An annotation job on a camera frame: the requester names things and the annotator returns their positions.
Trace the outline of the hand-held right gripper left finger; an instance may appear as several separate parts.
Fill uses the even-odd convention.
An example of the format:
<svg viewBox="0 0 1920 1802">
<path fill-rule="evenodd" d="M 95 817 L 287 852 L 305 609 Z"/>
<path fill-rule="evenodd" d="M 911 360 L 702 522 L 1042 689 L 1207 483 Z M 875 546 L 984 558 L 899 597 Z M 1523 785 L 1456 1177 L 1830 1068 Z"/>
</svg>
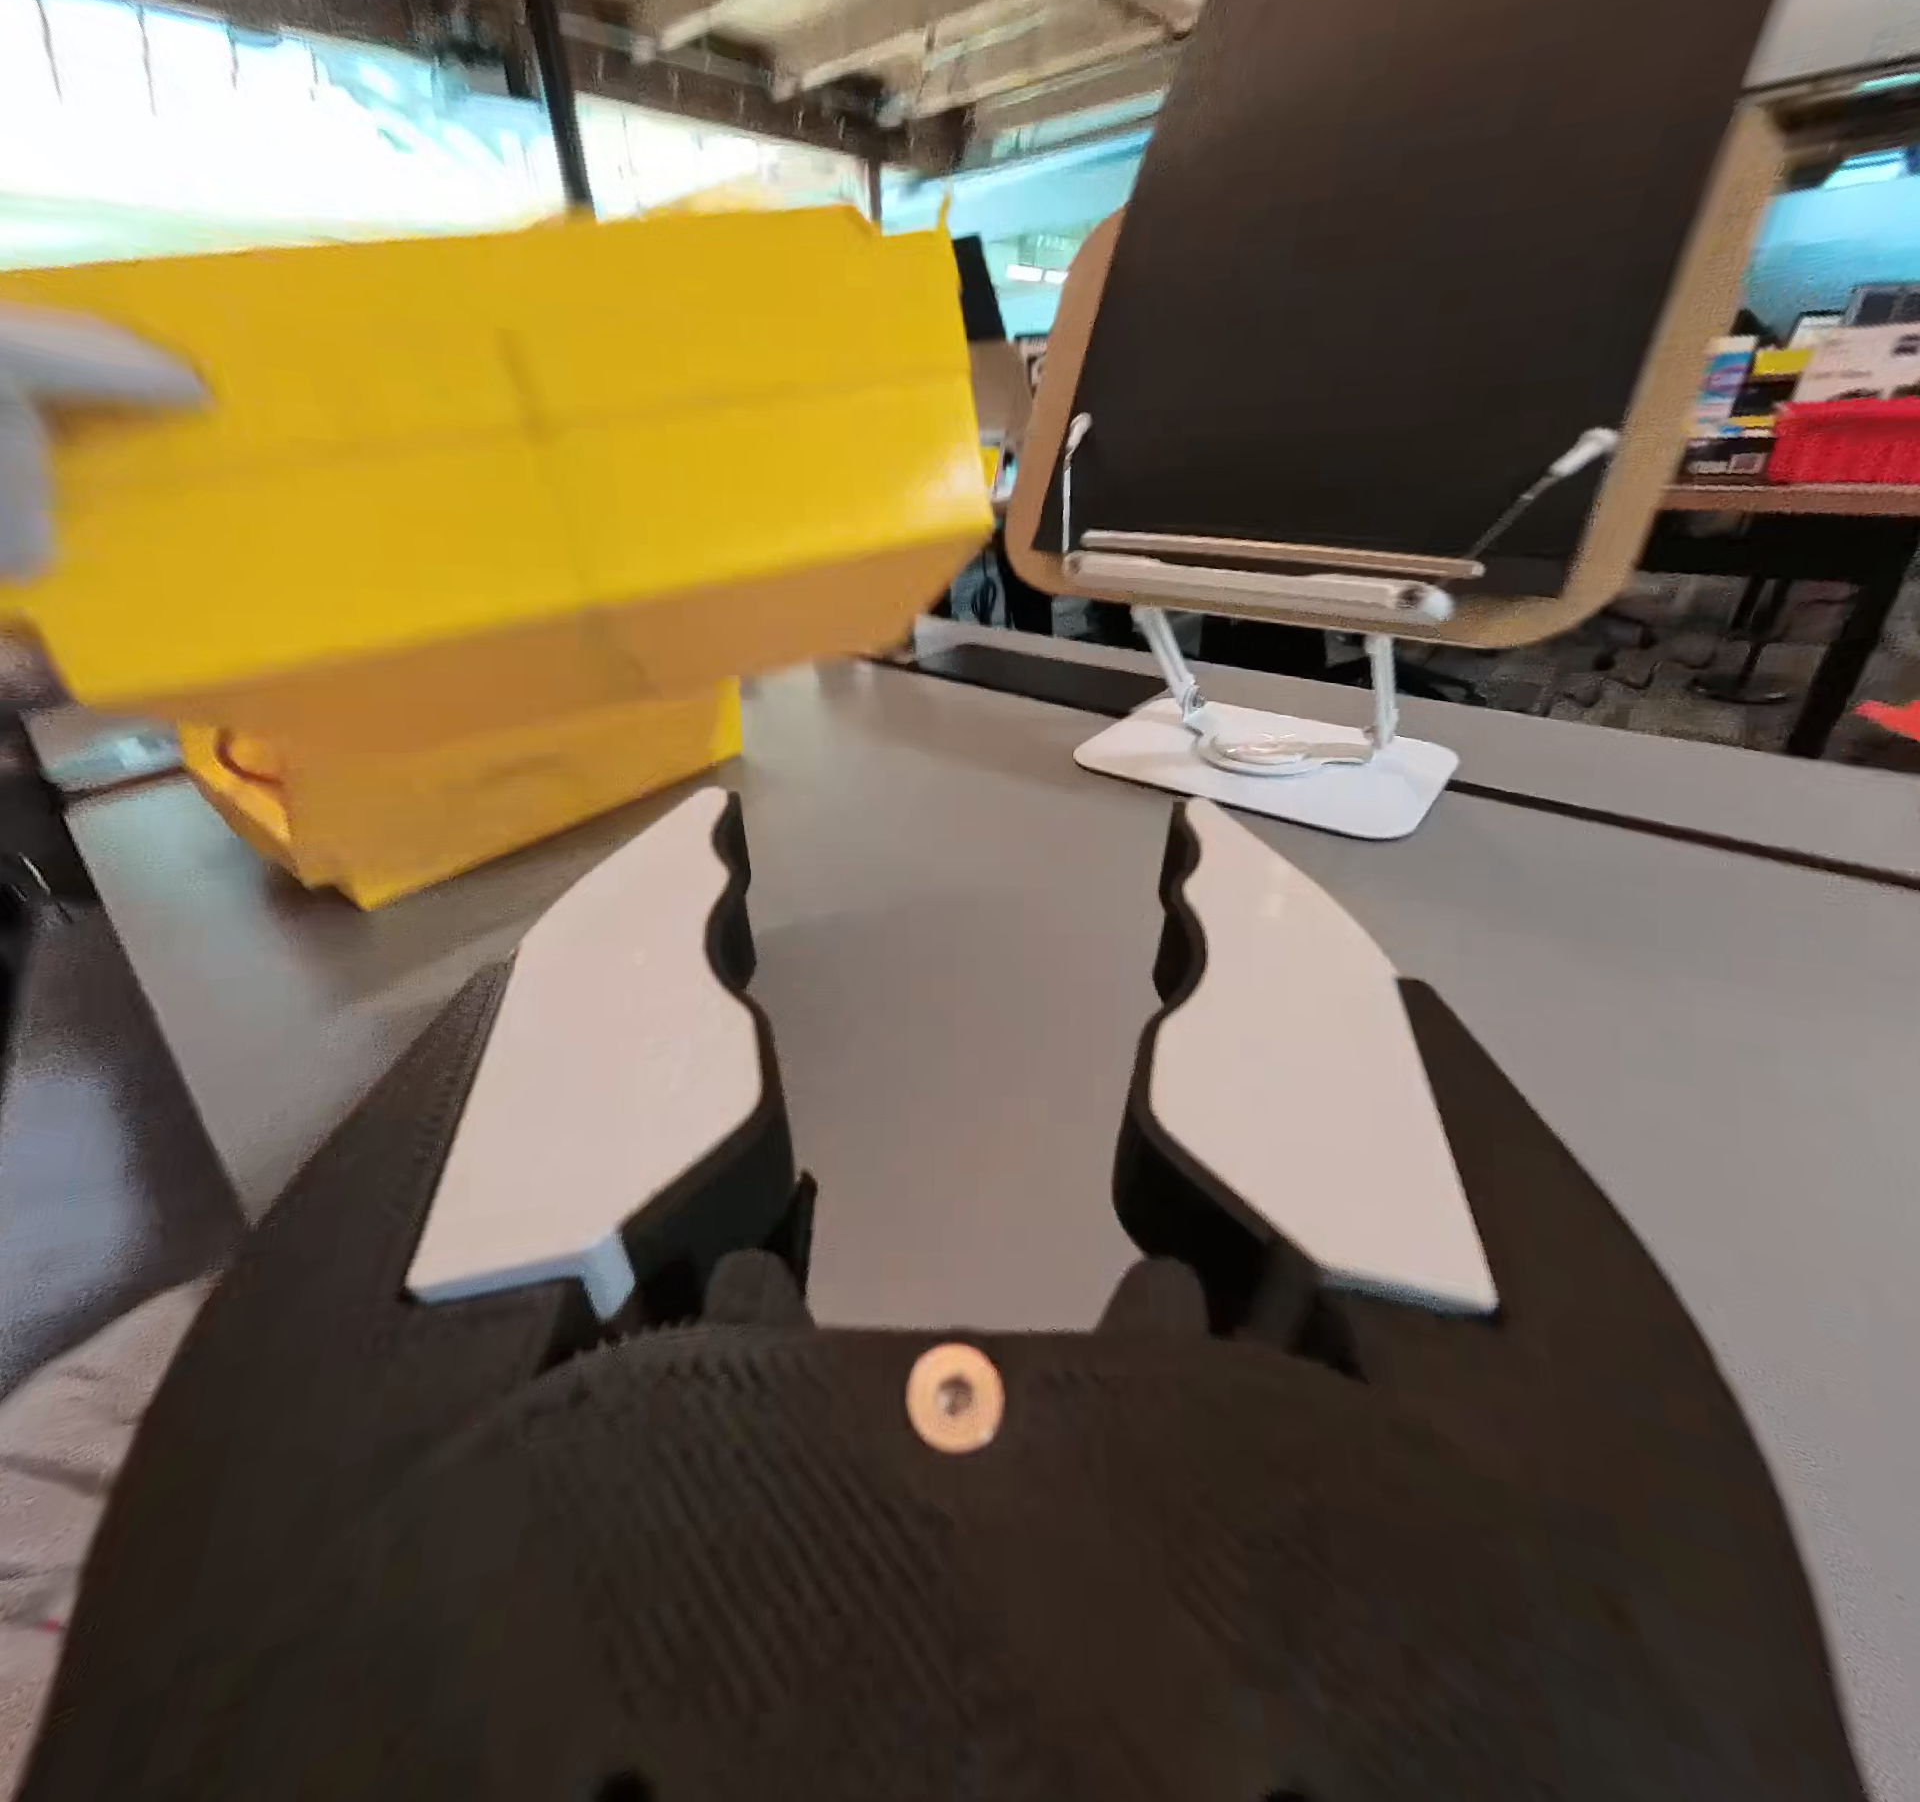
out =
<svg viewBox="0 0 1920 1802">
<path fill-rule="evenodd" d="M 724 1256 L 781 1237 L 797 1155 L 750 888 L 744 803 L 709 785 L 524 931 L 410 1296 L 557 1283 L 595 1319 L 696 1319 Z"/>
</svg>

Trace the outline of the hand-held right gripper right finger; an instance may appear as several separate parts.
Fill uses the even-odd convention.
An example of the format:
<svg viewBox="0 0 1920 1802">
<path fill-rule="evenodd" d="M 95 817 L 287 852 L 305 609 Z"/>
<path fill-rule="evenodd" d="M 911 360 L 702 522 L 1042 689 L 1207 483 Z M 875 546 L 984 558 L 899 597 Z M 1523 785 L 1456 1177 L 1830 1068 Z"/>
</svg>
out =
<svg viewBox="0 0 1920 1802">
<path fill-rule="evenodd" d="M 1431 1311 L 1496 1311 L 1388 952 L 1203 800 L 1170 817 L 1158 892 L 1158 1011 L 1116 1149 L 1121 1229 L 1186 1261 L 1212 1311 L 1252 1311 L 1270 1267 Z"/>
</svg>

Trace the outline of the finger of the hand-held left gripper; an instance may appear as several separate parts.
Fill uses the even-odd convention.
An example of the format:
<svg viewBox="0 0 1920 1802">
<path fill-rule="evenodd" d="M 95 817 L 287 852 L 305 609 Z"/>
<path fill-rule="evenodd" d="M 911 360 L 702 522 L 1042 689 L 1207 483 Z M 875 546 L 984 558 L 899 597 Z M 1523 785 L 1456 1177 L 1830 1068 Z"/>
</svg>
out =
<svg viewBox="0 0 1920 1802">
<path fill-rule="evenodd" d="M 198 409 L 207 380 L 179 355 L 95 316 L 3 306 L 3 395 L 31 404 Z"/>
<path fill-rule="evenodd" d="M 37 409 L 3 409 L 3 577 L 37 577 L 58 547 L 55 474 Z"/>
</svg>

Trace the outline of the grey desk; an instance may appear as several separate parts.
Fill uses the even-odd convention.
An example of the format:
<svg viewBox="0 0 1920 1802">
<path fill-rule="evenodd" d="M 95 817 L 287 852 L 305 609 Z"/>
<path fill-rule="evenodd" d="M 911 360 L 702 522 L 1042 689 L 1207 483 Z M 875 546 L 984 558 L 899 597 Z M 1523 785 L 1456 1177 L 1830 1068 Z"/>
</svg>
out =
<svg viewBox="0 0 1920 1802">
<path fill-rule="evenodd" d="M 1607 1187 L 1756 1395 L 1917 1377 L 1917 782 L 1420 706 L 1464 785 L 1404 840 L 1265 825 Z M 1171 800 L 1089 713 L 887 664 L 750 689 L 757 997 L 824 1187 L 829 1323 L 1079 1328 Z M 363 914 L 183 782 L 68 813 L 258 1213 L 474 965 L 656 800 Z"/>
</svg>

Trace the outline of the yellow divided storage bin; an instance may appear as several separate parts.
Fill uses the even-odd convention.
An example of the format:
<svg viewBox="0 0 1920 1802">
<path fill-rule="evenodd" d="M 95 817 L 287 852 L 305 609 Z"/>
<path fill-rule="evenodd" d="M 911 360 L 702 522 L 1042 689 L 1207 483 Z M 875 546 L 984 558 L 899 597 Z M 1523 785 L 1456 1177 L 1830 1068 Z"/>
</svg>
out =
<svg viewBox="0 0 1920 1802">
<path fill-rule="evenodd" d="M 302 888 L 378 908 L 536 847 L 744 747 L 744 686 L 352 755 L 176 728 L 207 806 Z"/>
</svg>

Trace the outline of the black metal pole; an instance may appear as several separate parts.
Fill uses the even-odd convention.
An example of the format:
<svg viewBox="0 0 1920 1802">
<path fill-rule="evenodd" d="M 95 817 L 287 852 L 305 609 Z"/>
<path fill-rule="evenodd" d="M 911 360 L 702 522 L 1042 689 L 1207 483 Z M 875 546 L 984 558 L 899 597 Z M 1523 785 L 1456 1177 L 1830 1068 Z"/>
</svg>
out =
<svg viewBox="0 0 1920 1802">
<path fill-rule="evenodd" d="M 550 137 L 557 158 L 557 178 L 565 206 L 581 219 L 596 218 L 590 189 L 589 148 L 581 140 L 581 118 L 577 101 L 577 79 L 571 72 L 571 49 L 557 0 L 523 0 L 524 28 L 535 45 L 539 97 L 545 110 Z"/>
</svg>

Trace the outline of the person's grey sweatshirt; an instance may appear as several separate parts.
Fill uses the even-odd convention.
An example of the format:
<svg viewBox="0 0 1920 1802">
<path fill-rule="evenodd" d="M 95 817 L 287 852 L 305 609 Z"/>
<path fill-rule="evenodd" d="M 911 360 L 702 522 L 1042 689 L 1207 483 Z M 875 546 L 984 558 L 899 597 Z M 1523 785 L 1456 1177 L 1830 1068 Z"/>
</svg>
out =
<svg viewBox="0 0 1920 1802">
<path fill-rule="evenodd" d="M 3 1398 L 7 1717 L 50 1681 L 132 1437 L 210 1292 L 211 1277 L 159 1292 Z"/>
</svg>

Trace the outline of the long wooden workbench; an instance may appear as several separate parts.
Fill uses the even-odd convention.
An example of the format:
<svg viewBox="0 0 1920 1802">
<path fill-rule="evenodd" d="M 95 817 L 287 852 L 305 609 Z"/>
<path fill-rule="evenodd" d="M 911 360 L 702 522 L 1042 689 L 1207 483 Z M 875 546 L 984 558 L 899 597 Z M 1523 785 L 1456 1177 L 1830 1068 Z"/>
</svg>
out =
<svg viewBox="0 0 1920 1802">
<path fill-rule="evenodd" d="M 1765 646 L 1806 580 L 1844 585 L 1850 609 L 1812 664 L 1789 756 L 1823 756 L 1854 709 L 1872 655 L 1917 564 L 1917 485 L 1744 485 L 1689 479 L 1666 492 L 1639 555 L 1645 576 L 1742 577 L 1733 633 L 1742 664 L 1708 695 L 1742 706 L 1777 704 L 1756 686 Z"/>
</svg>

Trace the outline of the computer monitor on stand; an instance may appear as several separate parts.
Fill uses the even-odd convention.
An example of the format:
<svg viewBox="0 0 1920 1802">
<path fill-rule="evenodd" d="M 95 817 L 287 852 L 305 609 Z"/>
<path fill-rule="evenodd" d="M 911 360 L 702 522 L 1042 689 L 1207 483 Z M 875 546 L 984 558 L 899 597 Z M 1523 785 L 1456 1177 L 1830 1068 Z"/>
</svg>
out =
<svg viewBox="0 0 1920 1802">
<path fill-rule="evenodd" d="M 1452 646 L 1638 571 L 1783 134 L 1777 0 L 1207 0 L 1070 266 L 1021 576 Z"/>
</svg>

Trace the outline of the red plastic crate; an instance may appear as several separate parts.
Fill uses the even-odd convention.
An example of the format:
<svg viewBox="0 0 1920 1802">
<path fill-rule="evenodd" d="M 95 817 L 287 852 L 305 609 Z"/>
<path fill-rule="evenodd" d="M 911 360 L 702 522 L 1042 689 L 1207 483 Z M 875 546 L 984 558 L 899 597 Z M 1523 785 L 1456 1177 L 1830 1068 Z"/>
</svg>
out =
<svg viewBox="0 0 1920 1802">
<path fill-rule="evenodd" d="M 1775 485 L 1917 485 L 1917 394 L 1789 401 L 1775 424 Z"/>
</svg>

